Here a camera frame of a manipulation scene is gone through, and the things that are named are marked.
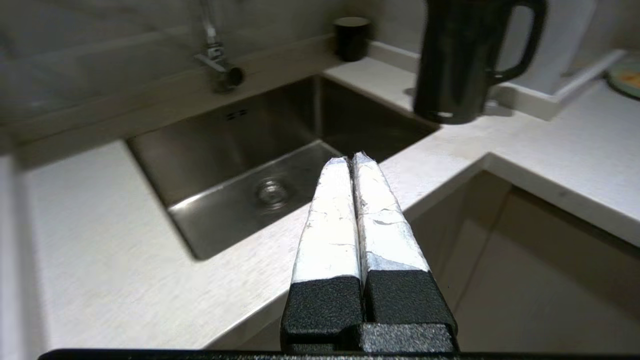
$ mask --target white countertop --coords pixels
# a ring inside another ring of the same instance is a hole
[[[410,72],[366,58],[325,75],[411,110]],[[640,245],[638,110],[599,83],[551,122],[443,126],[381,168],[409,220],[484,169]],[[30,170],[26,185],[49,349],[202,348],[281,311],[268,304],[289,287],[308,205],[196,261],[121,141]]]

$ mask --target kitchen sink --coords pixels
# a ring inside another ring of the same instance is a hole
[[[435,129],[320,76],[128,140],[198,259],[311,201],[324,163],[383,161]]]

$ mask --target white tape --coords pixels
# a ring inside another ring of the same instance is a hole
[[[370,270],[423,270],[429,265],[378,164],[363,152],[353,158],[362,281]]]
[[[349,165],[334,158],[318,179],[291,282],[349,275],[360,278],[358,230]]]

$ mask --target cabinet door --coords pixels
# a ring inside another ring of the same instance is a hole
[[[637,248],[521,191],[455,311],[463,351],[640,354]]]

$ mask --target faucet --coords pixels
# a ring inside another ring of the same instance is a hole
[[[230,92],[244,81],[244,72],[227,60],[225,48],[222,42],[218,41],[216,28],[211,21],[209,0],[200,0],[200,12],[207,35],[207,47],[205,54],[197,54],[194,58],[202,61],[213,70],[211,80],[214,92]]]

